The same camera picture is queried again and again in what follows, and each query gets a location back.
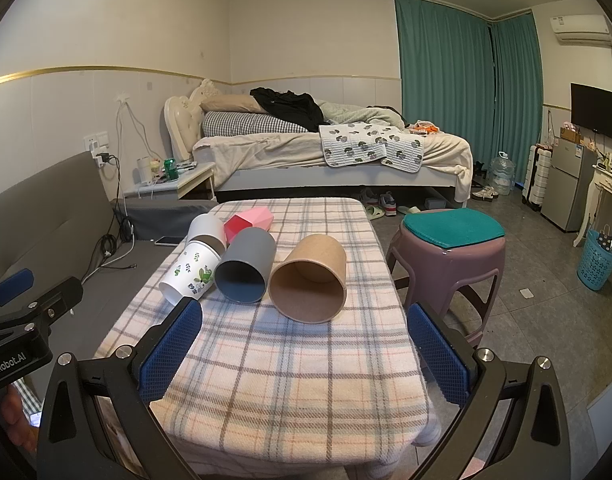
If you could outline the pink hexagonal cup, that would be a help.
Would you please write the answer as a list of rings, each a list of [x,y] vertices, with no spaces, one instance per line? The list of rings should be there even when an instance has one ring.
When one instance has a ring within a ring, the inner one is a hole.
[[[237,234],[248,228],[268,231],[273,220],[274,214],[268,207],[259,206],[236,212],[229,220],[225,221],[227,242],[231,244]]]

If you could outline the white cup with green print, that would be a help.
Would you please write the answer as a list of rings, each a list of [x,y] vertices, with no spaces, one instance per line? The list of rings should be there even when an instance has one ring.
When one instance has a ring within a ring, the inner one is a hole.
[[[174,306],[183,298],[199,300],[213,284],[220,255],[206,243],[192,240],[159,282],[164,298]]]

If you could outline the grey plastic cup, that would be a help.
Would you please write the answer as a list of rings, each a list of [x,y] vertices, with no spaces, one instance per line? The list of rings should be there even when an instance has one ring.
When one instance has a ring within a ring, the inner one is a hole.
[[[230,301],[255,304],[266,293],[277,243],[260,228],[243,229],[215,270],[215,284]]]

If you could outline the grey sofa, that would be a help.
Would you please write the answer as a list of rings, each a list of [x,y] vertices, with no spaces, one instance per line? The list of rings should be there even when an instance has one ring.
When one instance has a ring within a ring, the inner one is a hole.
[[[194,217],[212,200],[130,198],[136,240],[119,249],[121,260],[97,269],[100,238],[118,232],[112,204],[88,154],[72,156],[0,194],[0,281],[21,269],[32,287],[0,308],[0,315],[27,307],[68,276],[85,281],[74,312],[52,326],[54,353],[93,356],[120,314],[170,255],[155,245],[162,236],[187,234]]]

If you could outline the smartphone on sofa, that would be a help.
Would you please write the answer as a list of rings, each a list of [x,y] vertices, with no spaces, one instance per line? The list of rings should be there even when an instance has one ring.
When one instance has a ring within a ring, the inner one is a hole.
[[[153,244],[156,246],[168,246],[168,247],[176,247],[182,242],[184,242],[184,236],[170,236],[164,235],[153,240]]]

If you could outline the white mug on nightstand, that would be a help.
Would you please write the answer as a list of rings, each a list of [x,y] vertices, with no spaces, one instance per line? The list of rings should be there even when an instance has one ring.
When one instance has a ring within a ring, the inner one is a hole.
[[[153,180],[152,159],[148,156],[139,158],[136,161],[136,169],[138,169],[138,182],[141,184],[149,184]]]

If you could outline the blue laundry basket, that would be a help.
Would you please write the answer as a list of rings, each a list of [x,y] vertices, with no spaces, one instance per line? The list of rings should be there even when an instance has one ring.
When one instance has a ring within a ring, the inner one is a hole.
[[[611,273],[612,234],[606,224],[600,231],[588,231],[583,255],[577,267],[577,276],[586,287],[598,292]]]

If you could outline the teal stool cushion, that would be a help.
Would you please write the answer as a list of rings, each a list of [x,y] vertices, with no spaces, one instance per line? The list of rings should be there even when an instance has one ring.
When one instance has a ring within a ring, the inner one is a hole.
[[[469,208],[407,214],[403,225],[415,237],[443,249],[477,245],[504,237],[504,228],[497,220]]]

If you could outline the silver mini fridge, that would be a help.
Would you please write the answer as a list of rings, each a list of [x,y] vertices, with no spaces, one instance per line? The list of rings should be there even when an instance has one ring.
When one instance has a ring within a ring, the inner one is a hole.
[[[553,148],[541,214],[564,232],[582,225],[596,162],[597,154],[582,144],[560,140]]]

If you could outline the white padded headboard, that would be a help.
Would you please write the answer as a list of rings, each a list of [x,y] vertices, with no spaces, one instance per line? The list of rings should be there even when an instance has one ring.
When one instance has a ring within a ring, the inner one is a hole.
[[[221,91],[214,81],[203,79],[191,96],[170,96],[164,105],[164,120],[169,132],[173,157],[178,162],[193,160],[193,146],[201,138],[204,117],[202,104]]]

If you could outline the black clothing pile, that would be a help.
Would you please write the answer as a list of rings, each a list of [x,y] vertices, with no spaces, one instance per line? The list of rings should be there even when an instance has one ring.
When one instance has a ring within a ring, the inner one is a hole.
[[[323,111],[308,93],[278,92],[269,88],[251,89],[249,94],[270,115],[299,125],[310,132],[318,132],[325,124]]]

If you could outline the light green duvet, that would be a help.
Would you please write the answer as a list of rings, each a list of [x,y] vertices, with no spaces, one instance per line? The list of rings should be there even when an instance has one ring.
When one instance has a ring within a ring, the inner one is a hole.
[[[362,107],[349,104],[338,104],[316,100],[323,118],[329,124],[353,124],[354,122],[368,122],[382,126],[392,126],[397,129],[405,128],[401,116],[387,107]]]

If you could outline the black television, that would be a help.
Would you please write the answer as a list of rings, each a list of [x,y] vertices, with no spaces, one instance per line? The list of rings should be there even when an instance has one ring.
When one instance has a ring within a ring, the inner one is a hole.
[[[571,84],[571,122],[612,139],[612,92]]]

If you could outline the teal curtain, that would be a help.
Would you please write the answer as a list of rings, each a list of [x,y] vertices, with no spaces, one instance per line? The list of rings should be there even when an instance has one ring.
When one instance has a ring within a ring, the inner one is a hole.
[[[462,136],[484,165],[507,153],[524,182],[544,100],[533,13],[489,22],[424,0],[394,6],[405,117]]]

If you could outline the white wall power strip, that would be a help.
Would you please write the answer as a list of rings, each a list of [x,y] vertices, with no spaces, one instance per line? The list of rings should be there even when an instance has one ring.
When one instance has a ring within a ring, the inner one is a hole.
[[[106,131],[85,136],[83,144],[85,151],[91,154],[98,168],[102,168],[108,163],[109,138]]]

